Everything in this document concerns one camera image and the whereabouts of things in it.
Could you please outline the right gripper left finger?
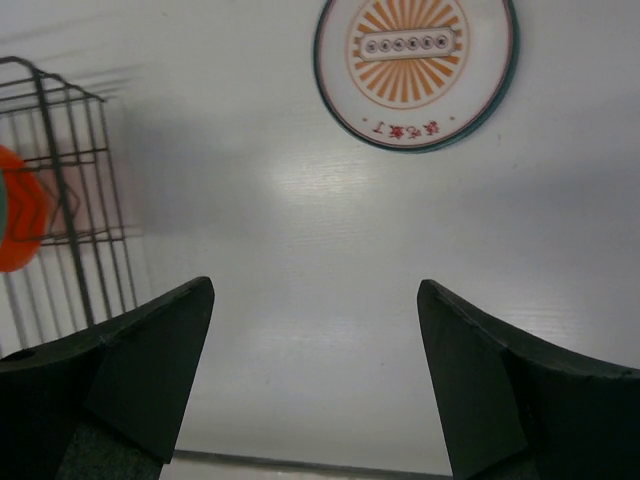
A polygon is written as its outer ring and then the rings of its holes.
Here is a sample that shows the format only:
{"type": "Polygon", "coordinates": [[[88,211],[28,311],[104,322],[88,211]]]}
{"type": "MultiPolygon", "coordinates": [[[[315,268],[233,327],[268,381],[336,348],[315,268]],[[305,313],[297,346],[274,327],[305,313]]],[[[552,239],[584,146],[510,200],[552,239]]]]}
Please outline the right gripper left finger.
{"type": "Polygon", "coordinates": [[[215,301],[197,277],[1,360],[4,479],[157,479],[172,460],[215,301]]]}

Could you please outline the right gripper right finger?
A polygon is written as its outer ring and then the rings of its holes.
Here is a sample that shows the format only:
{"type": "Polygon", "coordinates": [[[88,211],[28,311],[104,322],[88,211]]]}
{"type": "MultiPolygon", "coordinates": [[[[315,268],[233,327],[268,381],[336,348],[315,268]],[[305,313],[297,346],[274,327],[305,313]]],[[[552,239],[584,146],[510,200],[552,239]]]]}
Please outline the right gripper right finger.
{"type": "Polygon", "coordinates": [[[638,478],[637,369],[538,338],[434,280],[417,308],[454,478],[638,478]]]}

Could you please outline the green plate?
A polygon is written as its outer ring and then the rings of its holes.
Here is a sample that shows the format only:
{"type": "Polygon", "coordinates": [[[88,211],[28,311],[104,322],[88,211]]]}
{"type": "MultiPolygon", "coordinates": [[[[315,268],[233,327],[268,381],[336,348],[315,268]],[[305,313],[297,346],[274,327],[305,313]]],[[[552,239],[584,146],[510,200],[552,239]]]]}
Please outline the green plate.
{"type": "Polygon", "coordinates": [[[8,193],[3,173],[0,172],[0,242],[3,241],[9,215],[8,193]]]}

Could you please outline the orange sunburst plate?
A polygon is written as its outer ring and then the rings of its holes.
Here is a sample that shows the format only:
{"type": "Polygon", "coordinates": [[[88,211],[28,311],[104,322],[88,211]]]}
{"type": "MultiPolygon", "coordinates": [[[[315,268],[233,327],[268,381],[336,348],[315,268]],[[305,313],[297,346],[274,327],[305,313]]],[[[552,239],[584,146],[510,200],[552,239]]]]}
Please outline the orange sunburst plate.
{"type": "Polygon", "coordinates": [[[519,53],[511,1],[328,1],[313,71],[324,106],[346,132],[376,148],[427,153],[489,119],[519,53]]]}

